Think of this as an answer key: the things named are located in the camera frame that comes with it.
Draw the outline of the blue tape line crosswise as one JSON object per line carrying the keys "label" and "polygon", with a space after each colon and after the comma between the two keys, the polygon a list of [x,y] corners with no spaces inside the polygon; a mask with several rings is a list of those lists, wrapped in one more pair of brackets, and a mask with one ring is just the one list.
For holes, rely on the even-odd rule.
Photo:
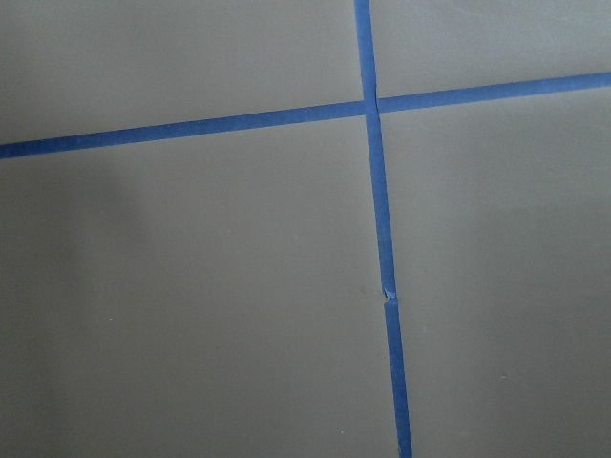
{"label": "blue tape line crosswise", "polygon": [[[609,86],[609,72],[588,73],[420,94],[387,96],[379,98],[375,102],[375,107],[379,114],[388,114],[503,98],[594,90],[608,88]],[[3,159],[12,159],[189,136],[263,129],[290,124],[364,116],[367,112],[367,102],[360,100],[82,135],[67,135],[3,144],[1,146],[1,157]]]}

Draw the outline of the blue tape line lengthwise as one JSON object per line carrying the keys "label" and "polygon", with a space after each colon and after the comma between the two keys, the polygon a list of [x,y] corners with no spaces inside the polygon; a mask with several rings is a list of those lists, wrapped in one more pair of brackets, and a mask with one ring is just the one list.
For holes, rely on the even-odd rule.
{"label": "blue tape line lengthwise", "polygon": [[398,456],[413,456],[409,397],[406,383],[404,348],[400,323],[400,303],[397,295],[390,206],[382,136],[382,125],[377,98],[377,74],[373,46],[370,3],[354,3],[357,46],[369,148],[369,169],[381,287],[385,298],[384,313],[390,358],[390,380],[397,436]]}

